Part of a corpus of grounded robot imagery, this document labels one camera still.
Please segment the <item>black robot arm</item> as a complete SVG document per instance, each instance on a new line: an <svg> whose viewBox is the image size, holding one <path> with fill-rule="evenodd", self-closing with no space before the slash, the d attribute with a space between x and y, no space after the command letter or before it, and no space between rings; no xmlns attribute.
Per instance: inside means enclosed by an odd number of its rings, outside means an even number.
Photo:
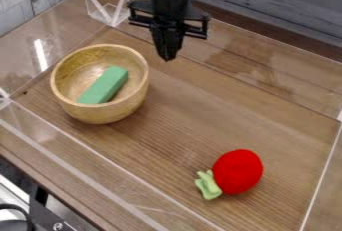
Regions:
<svg viewBox="0 0 342 231"><path fill-rule="evenodd" d="M208 38L212 17L192 0L136 0L128 7L130 23L150 29L158 55L165 61L177 58L186 36Z"/></svg>

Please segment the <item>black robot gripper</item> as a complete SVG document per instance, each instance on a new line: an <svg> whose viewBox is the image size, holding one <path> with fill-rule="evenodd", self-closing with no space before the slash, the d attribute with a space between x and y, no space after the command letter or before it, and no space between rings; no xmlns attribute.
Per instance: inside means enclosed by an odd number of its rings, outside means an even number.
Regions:
<svg viewBox="0 0 342 231"><path fill-rule="evenodd" d="M185 35L208 38L210 15L194 7L190 0L132 0L128 7L130 23L152 28L157 51L165 61L177 58Z"/></svg>

